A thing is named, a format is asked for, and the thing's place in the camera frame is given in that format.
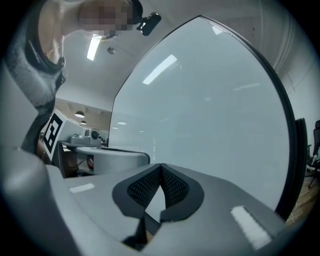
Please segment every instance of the floor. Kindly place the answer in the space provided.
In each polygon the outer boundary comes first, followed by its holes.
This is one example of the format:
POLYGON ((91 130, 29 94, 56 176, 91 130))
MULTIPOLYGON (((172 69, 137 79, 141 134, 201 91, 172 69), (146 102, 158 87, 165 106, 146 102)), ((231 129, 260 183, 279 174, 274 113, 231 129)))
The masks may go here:
POLYGON ((318 180, 315 180, 312 183, 312 187, 308 188, 311 180, 311 177, 304 178, 304 182, 301 188, 300 195, 296 201, 296 205, 293 208, 290 217, 286 221, 287 226, 293 225, 294 223, 303 220, 309 215, 312 208, 314 207, 316 199, 318 198, 320 184, 318 180))

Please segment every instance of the wall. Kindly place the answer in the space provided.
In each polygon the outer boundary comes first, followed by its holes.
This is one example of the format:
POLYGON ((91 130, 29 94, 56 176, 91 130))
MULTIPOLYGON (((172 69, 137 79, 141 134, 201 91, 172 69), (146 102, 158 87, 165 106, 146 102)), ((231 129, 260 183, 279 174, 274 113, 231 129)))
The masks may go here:
POLYGON ((286 58, 277 74, 288 93, 295 119, 304 118, 308 144, 314 148, 315 122, 320 120, 320 61, 306 36, 296 23, 286 58))
POLYGON ((56 94, 58 99, 87 105, 104 111, 112 110, 113 100, 108 100, 105 93, 91 90, 90 86, 76 86, 67 81, 58 90, 56 94))
POLYGON ((311 154, 314 148, 313 130, 320 120, 320 62, 317 59, 305 77, 289 93, 295 119, 305 118, 311 154))

